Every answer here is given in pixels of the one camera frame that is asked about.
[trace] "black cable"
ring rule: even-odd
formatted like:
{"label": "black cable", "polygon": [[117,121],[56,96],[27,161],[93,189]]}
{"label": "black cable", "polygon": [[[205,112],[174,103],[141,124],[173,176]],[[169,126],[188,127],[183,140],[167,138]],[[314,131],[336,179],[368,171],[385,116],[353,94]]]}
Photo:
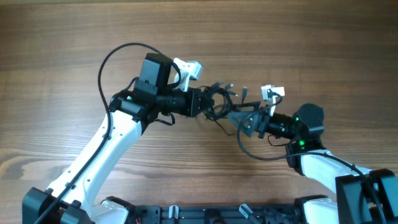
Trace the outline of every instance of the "black cable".
{"label": "black cable", "polygon": [[124,90],[130,89],[130,87],[132,86],[132,84],[133,84],[138,78],[139,78],[139,77],[134,77],[134,78],[130,81],[129,85],[128,85],[127,87],[124,88]]}
{"label": "black cable", "polygon": [[283,143],[283,144],[274,145],[273,143],[271,143],[271,140],[269,140],[269,138],[270,138],[271,136],[275,136],[275,134],[270,134],[270,135],[268,135],[268,137],[267,137],[268,143],[269,143],[271,146],[274,146],[274,147],[281,147],[281,146],[287,146],[288,144],[291,143],[291,141],[289,141],[288,143]]}
{"label": "black cable", "polygon": [[219,112],[216,112],[214,106],[211,106],[210,108],[203,111],[203,113],[209,120],[216,121],[220,118],[225,118],[229,114],[229,112],[231,112],[233,108],[233,102],[229,95],[229,91],[221,88],[220,83],[215,83],[213,86],[206,86],[203,92],[209,98],[213,98],[215,94],[220,94],[224,99],[224,104]]}
{"label": "black cable", "polygon": [[246,150],[246,148],[243,146],[242,141],[241,141],[241,127],[238,128],[238,132],[236,133],[236,139],[238,140],[238,144],[239,147],[241,148],[241,150],[248,155],[249,157],[253,158],[253,159],[257,159],[260,161],[275,161],[275,160],[279,160],[279,159],[283,159],[282,156],[279,157],[259,157],[256,155],[251,154],[250,152],[248,152]]}
{"label": "black cable", "polygon": [[238,131],[238,130],[235,130],[233,133],[228,133],[228,132],[225,130],[224,126],[222,126],[217,120],[214,120],[214,122],[224,131],[224,133],[225,133],[227,136],[233,136],[233,135],[235,135],[236,132]]}
{"label": "black cable", "polygon": [[173,115],[172,113],[170,113],[170,117],[171,117],[171,119],[172,119],[172,122],[171,122],[171,123],[168,122],[168,121],[162,120],[162,119],[155,119],[154,122],[157,121],[157,122],[159,122],[159,123],[166,124],[166,125],[168,125],[168,126],[173,126],[173,125],[175,124],[174,115]]}
{"label": "black cable", "polygon": [[[110,134],[110,132],[111,132],[111,125],[112,125],[112,122],[111,122],[111,113],[110,113],[110,111],[109,111],[108,103],[106,102],[106,98],[105,98],[104,93],[103,93],[103,91],[102,91],[102,86],[101,86],[101,74],[102,74],[102,71],[103,71],[103,69],[104,69],[105,63],[108,61],[108,59],[110,58],[110,56],[112,56],[113,53],[117,52],[118,50],[120,50],[120,49],[123,48],[123,47],[134,46],[134,45],[146,47],[146,48],[151,49],[151,50],[153,50],[154,52],[156,52],[156,53],[158,53],[158,54],[160,54],[160,55],[165,56],[162,52],[158,51],[157,49],[155,49],[154,47],[151,47],[151,46],[149,46],[149,45],[142,44],[142,43],[128,43],[128,44],[123,44],[123,45],[120,45],[119,47],[116,47],[115,49],[113,49],[113,50],[105,57],[105,59],[103,60],[101,66],[100,66],[100,68],[99,68],[99,72],[98,72],[98,91],[99,91],[99,94],[101,95],[101,99],[102,99],[102,102],[103,102],[104,107],[105,107],[106,117],[108,118],[108,127],[106,128],[106,132],[105,132],[105,135],[104,135],[104,137],[103,137],[103,140],[101,141],[101,143],[99,144],[98,148],[97,148],[96,151],[93,153],[93,155],[87,160],[87,162],[83,165],[83,167],[82,167],[82,168],[79,170],[79,172],[76,174],[76,176],[74,176],[74,178],[72,178],[72,180],[70,181],[70,183],[68,183],[68,184],[65,186],[65,189],[59,194],[59,196],[58,196],[58,197],[50,204],[50,206],[48,206],[48,207],[46,208],[46,210],[40,215],[40,217],[36,220],[35,224],[41,223],[41,222],[44,220],[44,218],[46,218],[46,217],[49,215],[49,213],[52,212],[52,210],[53,210],[53,209],[55,208],[55,206],[59,203],[59,201],[61,201],[61,199],[63,198],[63,196],[65,196],[65,194],[72,188],[72,186],[75,185],[75,182],[80,178],[80,176],[82,175],[82,173],[87,169],[87,167],[91,164],[91,162],[93,162],[93,160],[94,160],[95,157],[98,155],[98,153],[100,153],[102,147],[105,145],[106,140],[108,140],[109,134]],[[178,66],[177,66],[175,63],[173,63],[172,66],[173,66],[173,68],[177,71],[179,79],[178,79],[178,82],[173,83],[173,84],[170,84],[169,87],[170,87],[170,88],[175,88],[175,87],[177,87],[177,86],[180,84],[180,81],[181,81],[181,71],[180,71],[180,69],[178,68]]]}
{"label": "black cable", "polygon": [[203,90],[204,94],[206,94],[209,98],[213,98],[215,94],[219,94],[223,97],[224,103],[222,105],[217,105],[217,106],[212,106],[205,111],[203,111],[203,114],[205,114],[206,118],[209,119],[210,121],[214,121],[223,131],[227,136],[233,136],[235,135],[236,131],[233,133],[229,133],[225,130],[224,126],[222,126],[217,120],[225,118],[229,112],[232,111],[233,109],[233,102],[230,97],[231,93],[228,91],[226,88],[221,88],[220,87],[221,83],[215,83],[212,86],[201,86],[199,88],[205,88]]}
{"label": "black cable", "polygon": [[246,95],[247,94],[248,94],[248,88],[246,86],[244,86],[243,89],[242,89],[242,102],[241,102],[241,105],[243,105],[244,99],[246,99]]}

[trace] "wood grain surface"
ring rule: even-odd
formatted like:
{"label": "wood grain surface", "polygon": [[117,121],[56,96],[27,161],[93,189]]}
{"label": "wood grain surface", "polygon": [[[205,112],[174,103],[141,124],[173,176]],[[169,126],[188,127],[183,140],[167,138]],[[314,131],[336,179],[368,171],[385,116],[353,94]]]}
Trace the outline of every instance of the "wood grain surface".
{"label": "wood grain surface", "polygon": [[[205,66],[216,81],[285,86],[277,112],[325,110],[324,145],[359,166],[398,172],[396,1],[184,1],[0,7],[0,223],[21,222],[21,201],[79,155],[104,116],[96,84],[105,55],[126,42]],[[139,74],[147,50],[122,49],[103,73],[108,97]],[[229,130],[232,125],[224,123]],[[281,148],[244,138],[254,154]],[[96,203],[136,205],[293,202],[333,194],[286,161],[245,156],[215,123],[177,116],[152,124],[120,159]]]}
{"label": "wood grain surface", "polygon": [[[15,4],[70,4],[70,3],[100,3],[100,2],[148,2],[149,0],[0,0],[0,5],[15,5]],[[190,1],[190,0],[150,0],[151,2],[165,2],[165,1]]]}

